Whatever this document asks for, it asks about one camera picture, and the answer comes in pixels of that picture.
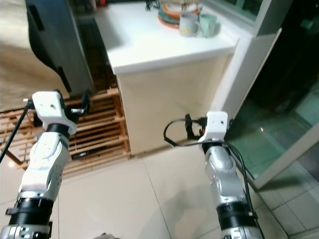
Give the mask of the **grey ceramic mug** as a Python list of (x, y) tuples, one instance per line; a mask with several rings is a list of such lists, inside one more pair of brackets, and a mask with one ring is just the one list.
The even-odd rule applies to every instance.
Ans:
[(182, 13), (179, 19), (178, 31), (181, 36), (195, 37), (200, 30), (199, 15), (196, 13)]

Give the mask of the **glass sliding door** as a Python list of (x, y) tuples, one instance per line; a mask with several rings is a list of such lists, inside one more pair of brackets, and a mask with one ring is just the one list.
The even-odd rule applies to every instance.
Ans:
[(289, 8), (229, 133), (255, 179), (319, 123), (319, 0), (271, 2)]

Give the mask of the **white door frame post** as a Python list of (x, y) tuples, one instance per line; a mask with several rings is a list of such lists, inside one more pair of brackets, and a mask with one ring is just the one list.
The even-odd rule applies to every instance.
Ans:
[(237, 116), (273, 50), (292, 3), (293, 0), (261, 0), (255, 16), (246, 13), (238, 19), (238, 25), (246, 33), (240, 37), (228, 66), (233, 78), (220, 86), (215, 98), (230, 118)]

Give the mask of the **cream bowl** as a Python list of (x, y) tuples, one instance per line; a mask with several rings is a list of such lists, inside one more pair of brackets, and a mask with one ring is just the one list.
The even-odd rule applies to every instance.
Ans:
[(203, 9), (201, 0), (161, 0), (161, 10), (171, 16), (180, 16), (183, 13), (200, 13)]

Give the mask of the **orange plate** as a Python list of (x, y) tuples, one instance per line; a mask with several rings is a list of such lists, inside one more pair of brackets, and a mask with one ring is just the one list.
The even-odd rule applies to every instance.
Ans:
[(165, 14), (165, 13), (158, 13), (158, 20), (164, 26), (167, 26), (173, 29), (179, 28), (179, 22), (180, 22), (179, 16), (173, 16), (171, 14)]

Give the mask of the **beige rug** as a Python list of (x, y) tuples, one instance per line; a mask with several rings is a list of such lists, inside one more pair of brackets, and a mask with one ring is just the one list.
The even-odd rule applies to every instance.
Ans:
[(61, 78), (34, 54), (25, 0), (0, 0), (0, 111), (22, 109), (37, 91), (60, 90)]

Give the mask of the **white counter cabinet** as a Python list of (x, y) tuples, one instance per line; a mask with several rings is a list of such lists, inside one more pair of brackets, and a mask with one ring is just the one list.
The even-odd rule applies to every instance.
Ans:
[(181, 36), (143, 2), (94, 13), (118, 80), (132, 155), (166, 146), (162, 132), (169, 121), (221, 110), (217, 91), (233, 78), (228, 66), (246, 32), (238, 25), (242, 16), (222, 2), (205, 0), (202, 11), (217, 16), (212, 38)]

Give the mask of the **green ceramic mug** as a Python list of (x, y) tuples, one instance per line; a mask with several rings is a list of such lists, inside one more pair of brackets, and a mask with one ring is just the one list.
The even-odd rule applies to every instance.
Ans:
[(200, 14), (199, 19), (199, 34), (203, 38), (212, 38), (217, 31), (217, 16), (213, 14)]

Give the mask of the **wooden lattice rack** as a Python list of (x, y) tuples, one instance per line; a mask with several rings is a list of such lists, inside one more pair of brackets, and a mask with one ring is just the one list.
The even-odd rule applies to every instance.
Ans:
[[(70, 155), (63, 174), (77, 175), (107, 162), (131, 155), (118, 87), (98, 91), (90, 98), (90, 110), (78, 119), (78, 130), (70, 137)], [(29, 151), (44, 128), (29, 109), (4, 156), (11, 166), (26, 169)]]

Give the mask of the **teal plate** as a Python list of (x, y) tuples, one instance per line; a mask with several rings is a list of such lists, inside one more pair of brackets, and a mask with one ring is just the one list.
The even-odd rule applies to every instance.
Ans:
[(182, 14), (181, 7), (168, 3), (160, 4), (158, 16), (167, 23), (178, 24)]

